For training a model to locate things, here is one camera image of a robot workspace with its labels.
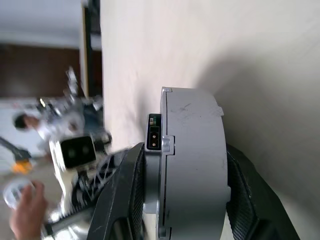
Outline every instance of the wall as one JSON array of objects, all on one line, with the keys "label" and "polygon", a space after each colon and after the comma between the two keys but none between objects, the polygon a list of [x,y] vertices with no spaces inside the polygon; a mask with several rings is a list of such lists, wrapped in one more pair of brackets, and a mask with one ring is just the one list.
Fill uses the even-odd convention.
[{"label": "wall", "polygon": [[114,148],[144,140],[162,86],[205,88],[223,108],[226,141],[306,213],[290,213],[301,239],[318,239],[319,12],[317,0],[102,1]]},{"label": "wall", "polygon": [[[0,1],[0,43],[79,48],[82,10],[80,0]],[[101,38],[91,36],[92,48]]]}]

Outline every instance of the finger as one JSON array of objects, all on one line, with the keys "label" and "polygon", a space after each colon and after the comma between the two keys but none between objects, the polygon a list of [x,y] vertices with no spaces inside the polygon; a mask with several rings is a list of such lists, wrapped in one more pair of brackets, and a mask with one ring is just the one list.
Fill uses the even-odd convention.
[{"label": "finger", "polygon": [[43,202],[46,201],[45,186],[39,181],[34,181],[32,183],[35,187],[35,196],[32,201],[32,204],[34,205],[34,207],[41,207],[43,205]]},{"label": "finger", "polygon": [[45,185],[40,181],[32,181],[32,184],[35,188],[35,196],[43,195],[45,191]]},{"label": "finger", "polygon": [[28,185],[22,190],[18,206],[28,205],[31,203],[31,201],[32,201],[32,186]]}]

